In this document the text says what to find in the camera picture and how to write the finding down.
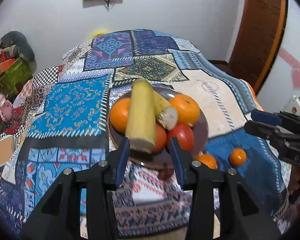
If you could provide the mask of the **yellow corn cob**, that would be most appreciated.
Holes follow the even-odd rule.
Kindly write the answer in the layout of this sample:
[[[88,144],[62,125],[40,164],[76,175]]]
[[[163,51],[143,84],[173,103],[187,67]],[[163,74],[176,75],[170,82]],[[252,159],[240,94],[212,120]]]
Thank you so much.
[[[161,96],[156,91],[154,93],[154,109],[155,117],[159,124],[164,129],[172,130],[175,128],[178,122],[178,112],[174,106],[172,106],[168,100]]]
[[[132,150],[150,154],[155,147],[155,132],[154,91],[147,80],[138,79],[132,85],[125,136]]]

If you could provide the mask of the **brown cardboard box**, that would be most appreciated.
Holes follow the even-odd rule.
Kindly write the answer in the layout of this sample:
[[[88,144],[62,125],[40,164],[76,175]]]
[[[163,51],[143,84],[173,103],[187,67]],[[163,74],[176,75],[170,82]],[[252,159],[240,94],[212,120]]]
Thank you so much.
[[[7,135],[0,140],[0,168],[5,166],[14,151],[15,142],[13,135]]]

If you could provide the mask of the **patchwork patterned bedspread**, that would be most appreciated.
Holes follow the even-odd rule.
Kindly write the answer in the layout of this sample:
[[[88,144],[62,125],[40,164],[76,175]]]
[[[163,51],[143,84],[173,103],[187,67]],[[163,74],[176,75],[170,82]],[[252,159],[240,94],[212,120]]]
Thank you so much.
[[[107,126],[110,107],[141,78],[198,103],[209,131],[199,136],[199,151],[214,156],[220,169],[230,167],[234,149],[246,152],[238,172],[286,231],[290,167],[268,141],[243,129],[260,107],[250,85],[215,67],[188,40],[133,29],[80,44],[64,56],[62,69],[41,71],[31,89],[23,89],[19,145],[0,180],[0,216],[12,235],[19,235],[65,168],[85,170],[114,149]]]

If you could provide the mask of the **grey green plush toy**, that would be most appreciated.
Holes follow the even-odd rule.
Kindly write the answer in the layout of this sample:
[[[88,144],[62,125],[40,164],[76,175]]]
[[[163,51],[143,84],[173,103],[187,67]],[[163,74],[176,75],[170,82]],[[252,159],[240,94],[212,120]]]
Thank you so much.
[[[26,61],[30,67],[30,71],[34,74],[37,70],[37,63],[34,52],[29,45],[27,38],[19,31],[10,31],[1,38],[1,48],[17,46],[18,56]]]

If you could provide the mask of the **large orange left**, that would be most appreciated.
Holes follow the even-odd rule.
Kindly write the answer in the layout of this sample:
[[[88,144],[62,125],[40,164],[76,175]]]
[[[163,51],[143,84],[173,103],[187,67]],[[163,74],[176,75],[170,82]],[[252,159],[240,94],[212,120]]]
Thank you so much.
[[[130,98],[117,100],[110,110],[110,123],[115,130],[125,134],[130,107]]]

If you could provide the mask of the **dark purple passion fruit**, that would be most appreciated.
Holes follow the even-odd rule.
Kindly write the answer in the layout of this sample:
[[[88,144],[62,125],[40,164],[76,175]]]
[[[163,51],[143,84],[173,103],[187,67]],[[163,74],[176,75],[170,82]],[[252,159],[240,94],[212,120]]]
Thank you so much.
[[[164,166],[163,169],[160,169],[158,171],[157,178],[159,180],[162,180],[162,181],[167,181],[171,178],[171,176],[173,176],[173,174],[174,174],[174,169],[173,168],[169,168],[168,166]]]

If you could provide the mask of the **brown wooden door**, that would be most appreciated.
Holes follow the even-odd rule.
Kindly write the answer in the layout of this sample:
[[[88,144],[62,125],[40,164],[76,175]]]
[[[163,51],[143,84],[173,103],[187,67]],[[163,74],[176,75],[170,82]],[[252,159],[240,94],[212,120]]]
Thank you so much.
[[[270,73],[282,41],[288,0],[244,0],[230,69],[258,93]]]

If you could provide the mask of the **large orange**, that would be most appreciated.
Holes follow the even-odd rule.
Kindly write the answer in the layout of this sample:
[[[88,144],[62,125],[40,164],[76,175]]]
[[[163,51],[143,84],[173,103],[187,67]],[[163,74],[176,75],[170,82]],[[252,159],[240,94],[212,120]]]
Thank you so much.
[[[130,98],[117,100],[110,110],[110,123],[115,130],[125,134],[130,107]]]
[[[177,94],[169,99],[169,103],[177,110],[178,122],[193,127],[200,117],[198,103],[188,95]]]

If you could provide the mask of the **red tomato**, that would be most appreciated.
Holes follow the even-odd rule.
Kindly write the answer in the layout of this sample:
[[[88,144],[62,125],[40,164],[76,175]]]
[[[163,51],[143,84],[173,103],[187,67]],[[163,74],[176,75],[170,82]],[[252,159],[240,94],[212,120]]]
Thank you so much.
[[[153,153],[158,153],[162,151],[162,149],[166,145],[167,140],[167,134],[163,127],[161,127],[159,124],[156,124],[156,137],[155,137],[155,147],[153,148]]]
[[[192,151],[194,147],[194,133],[189,126],[186,124],[177,124],[174,129],[170,130],[167,134],[167,147],[172,137],[178,139],[179,145],[183,150]]]

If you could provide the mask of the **small orange tangerine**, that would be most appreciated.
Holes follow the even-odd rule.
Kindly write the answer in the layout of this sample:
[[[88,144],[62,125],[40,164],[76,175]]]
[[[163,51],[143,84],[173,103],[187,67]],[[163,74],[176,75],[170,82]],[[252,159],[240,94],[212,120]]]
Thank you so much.
[[[242,166],[246,159],[246,152],[241,148],[235,148],[229,156],[230,163],[233,166]]]

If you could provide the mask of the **yellow plush toy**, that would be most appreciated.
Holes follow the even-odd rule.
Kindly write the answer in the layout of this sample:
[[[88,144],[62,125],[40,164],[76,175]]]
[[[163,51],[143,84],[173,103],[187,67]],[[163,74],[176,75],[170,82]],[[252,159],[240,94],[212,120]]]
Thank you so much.
[[[106,29],[98,29],[96,31],[94,31],[92,34],[89,35],[89,39],[93,39],[93,38],[96,38],[98,36],[101,36],[101,35],[104,35],[104,34],[107,34],[109,33],[108,30]]]

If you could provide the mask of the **pink doll toy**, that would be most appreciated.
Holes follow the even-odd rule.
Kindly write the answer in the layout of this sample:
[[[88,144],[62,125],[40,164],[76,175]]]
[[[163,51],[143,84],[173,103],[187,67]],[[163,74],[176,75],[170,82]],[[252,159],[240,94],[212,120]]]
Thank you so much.
[[[4,94],[0,93],[0,117],[3,122],[9,124],[12,118],[12,104],[7,100]]]

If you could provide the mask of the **white sticker covered cabinet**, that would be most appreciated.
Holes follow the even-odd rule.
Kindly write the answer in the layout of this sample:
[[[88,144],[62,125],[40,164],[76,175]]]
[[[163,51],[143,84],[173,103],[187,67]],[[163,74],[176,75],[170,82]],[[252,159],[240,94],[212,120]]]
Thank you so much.
[[[300,95],[293,95],[283,107],[283,111],[300,116]]]

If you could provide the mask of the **large orange right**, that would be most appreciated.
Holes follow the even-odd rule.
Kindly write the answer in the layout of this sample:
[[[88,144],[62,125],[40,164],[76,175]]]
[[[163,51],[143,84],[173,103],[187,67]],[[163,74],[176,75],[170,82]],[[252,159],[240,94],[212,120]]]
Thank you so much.
[[[169,99],[169,103],[177,110],[178,122],[193,127],[200,117],[198,103],[188,95],[177,94]]]

